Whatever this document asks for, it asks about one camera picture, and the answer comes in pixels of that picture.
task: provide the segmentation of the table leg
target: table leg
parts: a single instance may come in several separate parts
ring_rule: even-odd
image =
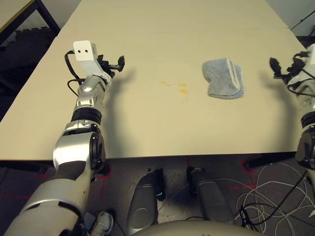
[[[260,166],[265,166],[273,164],[280,161],[285,161],[294,158],[295,151],[291,152],[273,152],[273,153],[262,153],[261,157],[252,160],[247,160],[244,162],[244,167],[246,170],[252,170]]]
[[[47,166],[53,165],[51,161],[47,162],[30,162],[30,161],[0,161],[0,168],[10,168],[21,171],[36,172],[44,174]]]

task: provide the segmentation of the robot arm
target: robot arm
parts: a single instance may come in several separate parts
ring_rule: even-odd
[[[90,41],[74,42],[73,48],[87,77],[78,89],[71,122],[54,148],[57,173],[36,189],[6,236],[70,235],[82,223],[93,175],[103,168],[102,103],[115,75],[111,69],[122,71],[125,59],[120,57],[118,65],[99,61]]]
[[[287,69],[289,73],[282,74],[278,61],[270,58],[274,77],[282,79],[289,91],[296,94],[303,129],[295,159],[307,168],[315,189],[315,44],[307,52],[294,55],[293,62]]]

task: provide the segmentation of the wall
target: wall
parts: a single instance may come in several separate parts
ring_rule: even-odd
[[[42,0],[57,24],[62,28],[81,0]],[[266,0],[282,20],[293,27],[301,19],[315,10],[315,0]],[[293,33],[296,36],[308,35],[315,25],[315,13],[297,26]],[[34,12],[19,30],[47,26],[40,15]]]
[[[280,18],[292,28],[315,10],[315,0],[266,0]],[[309,35],[315,25],[315,13],[299,24],[292,32],[296,36]]]
[[[62,28],[81,0],[42,0],[60,28]],[[35,11],[19,27],[18,30],[47,26],[40,14]]]

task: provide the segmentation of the tangled cable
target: tangled cable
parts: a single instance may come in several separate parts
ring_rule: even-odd
[[[229,180],[229,181],[233,181],[233,182],[236,182],[236,183],[239,183],[243,186],[246,186],[247,188],[250,189],[250,191],[248,193],[243,193],[239,196],[237,202],[236,202],[236,210],[237,210],[237,213],[235,214],[235,219],[238,219],[238,218],[241,218],[242,219],[242,226],[246,226],[248,229],[251,228],[251,229],[255,229],[256,228],[254,227],[255,225],[259,225],[260,226],[260,231],[262,233],[265,233],[266,231],[266,228],[267,228],[267,220],[272,218],[272,217],[278,217],[280,218],[280,220],[277,222],[276,226],[275,226],[275,236],[277,236],[277,228],[279,226],[279,224],[286,220],[289,224],[289,227],[291,229],[291,233],[293,236],[295,236],[295,232],[294,232],[294,228],[292,226],[292,223],[290,222],[290,220],[288,219],[288,217],[293,217],[299,221],[302,221],[303,223],[306,223],[312,227],[315,228],[314,225],[306,222],[306,221],[303,221],[295,216],[292,216],[293,213],[295,213],[296,211],[302,209],[302,208],[305,208],[305,207],[313,207],[315,209],[315,205],[313,204],[311,198],[307,195],[307,187],[306,187],[306,183],[305,181],[303,180],[303,177],[305,175],[305,173],[303,175],[301,175],[295,168],[287,165],[287,164],[284,164],[284,163],[279,163],[280,165],[283,165],[283,166],[286,166],[288,168],[291,168],[292,170],[294,170],[299,176],[300,176],[300,180],[295,184],[295,185],[292,185],[292,184],[288,184],[288,183],[283,183],[283,182],[279,182],[279,181],[268,181],[266,183],[263,183],[263,184],[259,184],[259,177],[261,175],[261,173],[263,172],[263,170],[265,170],[267,168],[267,166],[265,166],[264,168],[261,169],[261,171],[259,172],[258,176],[257,176],[257,180],[256,180],[256,188],[251,188],[249,186],[247,186],[246,184],[242,183],[242,182],[239,182],[237,180],[234,180],[234,179],[230,179],[230,178],[217,178],[215,180]],[[301,189],[300,187],[298,187],[297,185],[299,184],[299,182],[303,182],[304,184],[304,190]],[[281,184],[281,185],[285,185],[285,186],[290,186],[292,187],[292,189],[289,191],[289,193],[287,194],[287,196],[294,190],[294,189],[298,189],[300,190],[303,194],[304,194],[304,197],[302,198],[302,200],[299,202],[298,204],[298,207],[296,207],[295,209],[291,210],[290,212],[284,212],[283,210],[281,210],[280,206],[281,204],[284,202],[284,200],[287,198],[287,196],[283,199],[283,202],[281,202],[281,204],[279,205],[276,205],[273,201],[271,201],[269,198],[267,198],[265,195],[261,194],[260,192],[258,192],[258,189],[267,185],[267,184],[270,184],[270,183],[273,183],[273,184]],[[248,199],[248,196],[254,196],[255,197],[255,202],[254,203],[250,203],[250,204],[247,204],[246,201]],[[241,204],[241,206],[239,207],[239,201],[243,199],[243,203]],[[258,203],[257,202],[257,199],[261,199],[263,200],[265,203]],[[308,201],[311,203],[310,205],[306,205],[306,206],[302,206],[302,204],[304,203],[304,201],[308,199]],[[268,214],[264,207],[271,207],[274,209],[274,212],[271,213],[271,214]],[[254,218],[250,218],[248,216],[248,213],[247,213],[247,209],[249,208],[253,208],[257,211],[257,217],[254,217]]]

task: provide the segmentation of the black cable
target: black cable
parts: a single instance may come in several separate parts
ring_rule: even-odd
[[[309,18],[314,12],[315,12],[315,10],[312,11],[310,14],[308,14],[307,17],[305,17],[304,19],[300,20],[300,22],[297,23],[295,26],[293,26],[290,30],[293,30],[295,27],[297,27],[299,24],[301,24],[305,19]]]
[[[297,94],[297,95],[305,95],[305,96],[310,96],[310,97],[315,97],[315,94],[293,91],[293,90],[290,89],[291,87],[292,87],[292,86],[287,86],[287,89],[288,89],[290,92],[294,93],[294,94]]]
[[[78,97],[79,95],[71,88],[71,86],[70,86],[70,83],[71,82],[74,82],[74,81],[77,81],[77,82],[83,82],[84,81],[84,79],[73,79],[73,80],[69,80],[68,82],[67,82],[67,85],[68,85],[68,88]]]
[[[245,227],[246,225],[250,225],[252,230],[256,230],[258,232],[258,229],[255,227],[255,225],[253,224],[253,222],[251,221],[246,209],[243,207],[243,205],[241,205],[241,209],[240,209],[240,217],[242,219],[242,227]]]
[[[70,63],[70,61],[69,61],[69,56],[68,56],[69,54],[74,54],[74,51],[71,50],[71,51],[67,52],[67,53],[64,55],[65,63],[67,64],[68,69],[69,69],[70,73],[73,75],[73,77],[74,77],[75,79],[79,80],[80,77],[74,72],[74,70],[73,70],[73,68],[72,68],[72,65],[71,65],[71,63]]]
[[[249,206],[254,206],[254,205],[267,206],[267,207],[271,207],[271,208],[273,208],[273,209],[276,209],[275,206],[272,206],[272,205],[266,204],[266,203],[248,203],[248,204],[244,205],[244,208],[249,207]],[[237,215],[239,214],[239,212],[240,212],[240,210],[239,210],[237,213],[235,213],[234,217],[237,216]],[[294,215],[289,215],[289,217],[292,217],[293,219],[296,219],[296,220],[298,220],[298,221],[301,221],[301,222],[303,222],[303,223],[305,223],[305,224],[307,224],[307,225],[312,226],[313,228],[315,228],[315,225],[312,225],[312,224],[310,224],[310,223],[308,223],[308,222],[306,222],[306,221],[304,221],[304,220],[302,220],[302,219],[300,219],[300,218],[298,218],[298,217],[296,217],[296,216],[294,216]]]
[[[192,218],[199,218],[199,219],[203,219],[203,217],[201,217],[201,216],[191,216],[191,217],[188,217],[186,220],[189,220],[189,219],[192,219]]]
[[[309,73],[309,72],[307,72],[306,70],[302,69],[302,71],[303,71],[305,74],[307,74],[307,75],[311,76],[313,79],[315,79],[314,75],[310,74],[310,73]]]
[[[117,220],[114,220],[116,222],[116,224],[118,225],[118,227],[120,228],[120,230],[122,231],[123,235],[126,236],[126,234],[124,233],[122,227],[120,226],[120,224],[118,223]]]
[[[305,171],[300,179],[296,182],[296,184],[290,189],[290,191],[285,195],[285,197],[282,199],[282,201],[279,203],[279,205],[274,209],[274,211],[263,221],[258,222],[258,223],[253,223],[253,225],[261,225],[262,223],[266,222],[269,220],[276,212],[277,210],[282,206],[282,204],[285,202],[285,200],[288,198],[288,196],[293,192],[293,190],[296,188],[297,185],[303,180],[304,176],[306,175],[307,171]]]

